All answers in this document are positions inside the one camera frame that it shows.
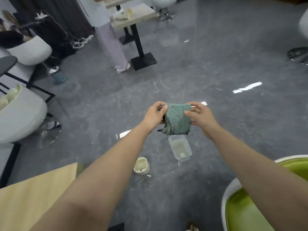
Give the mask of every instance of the pants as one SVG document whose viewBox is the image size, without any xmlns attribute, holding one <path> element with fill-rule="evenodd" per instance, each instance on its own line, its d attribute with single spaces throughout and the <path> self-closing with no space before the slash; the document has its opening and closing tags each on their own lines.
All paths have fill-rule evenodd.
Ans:
<svg viewBox="0 0 308 231">
<path fill-rule="evenodd" d="M 122 44 L 119 41 L 111 23 L 106 23 L 101 27 L 95 27 L 96 34 L 104 42 L 104 45 L 108 49 L 117 71 L 125 71 L 127 69 L 128 62 L 125 58 L 122 50 Z"/>
</svg>

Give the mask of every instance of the person's left hand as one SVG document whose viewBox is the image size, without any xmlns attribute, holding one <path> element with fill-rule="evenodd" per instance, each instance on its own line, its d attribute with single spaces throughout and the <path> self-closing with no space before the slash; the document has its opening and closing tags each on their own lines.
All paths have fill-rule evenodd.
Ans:
<svg viewBox="0 0 308 231">
<path fill-rule="evenodd" d="M 143 121 L 140 123 L 149 133 L 159 124 L 163 124 L 163 116 L 168 110 L 168 105 L 165 102 L 157 101 L 154 105 L 149 107 L 144 116 Z"/>
</svg>

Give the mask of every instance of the black curtain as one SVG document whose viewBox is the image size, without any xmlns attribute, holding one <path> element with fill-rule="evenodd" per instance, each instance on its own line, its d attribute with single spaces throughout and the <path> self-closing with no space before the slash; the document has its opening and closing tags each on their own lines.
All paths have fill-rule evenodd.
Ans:
<svg viewBox="0 0 308 231">
<path fill-rule="evenodd" d="M 9 0 L 17 12 L 29 11 L 35 15 L 39 10 L 49 13 L 64 31 L 76 38 L 88 37 L 92 27 L 76 0 Z"/>
</svg>

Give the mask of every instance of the green cloth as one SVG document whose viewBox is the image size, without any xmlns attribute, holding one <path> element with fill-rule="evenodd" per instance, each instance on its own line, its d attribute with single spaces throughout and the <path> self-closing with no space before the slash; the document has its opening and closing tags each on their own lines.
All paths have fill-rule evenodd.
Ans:
<svg viewBox="0 0 308 231">
<path fill-rule="evenodd" d="M 185 110 L 191 110 L 190 104 L 167 104 L 168 110 L 163 116 L 165 128 L 158 131 L 166 135 L 188 135 L 190 132 L 190 117 L 184 114 Z"/>
</svg>

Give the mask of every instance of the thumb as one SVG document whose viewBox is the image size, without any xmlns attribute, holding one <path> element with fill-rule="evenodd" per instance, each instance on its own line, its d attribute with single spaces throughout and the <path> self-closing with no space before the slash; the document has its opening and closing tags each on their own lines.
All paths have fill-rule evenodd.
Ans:
<svg viewBox="0 0 308 231">
<path fill-rule="evenodd" d="M 161 116 L 161 118 L 163 118 L 163 116 L 165 115 L 165 113 L 167 112 L 168 110 L 168 105 L 165 105 L 164 107 L 161 108 L 159 114 Z"/>
<path fill-rule="evenodd" d="M 191 112 L 191 111 L 185 110 L 185 111 L 184 111 L 184 114 L 185 114 L 186 116 L 188 116 L 188 117 L 194 119 L 195 121 L 196 121 L 196 120 L 198 119 L 198 117 L 199 117 L 199 113 L 197 113 L 197 112 Z"/>
</svg>

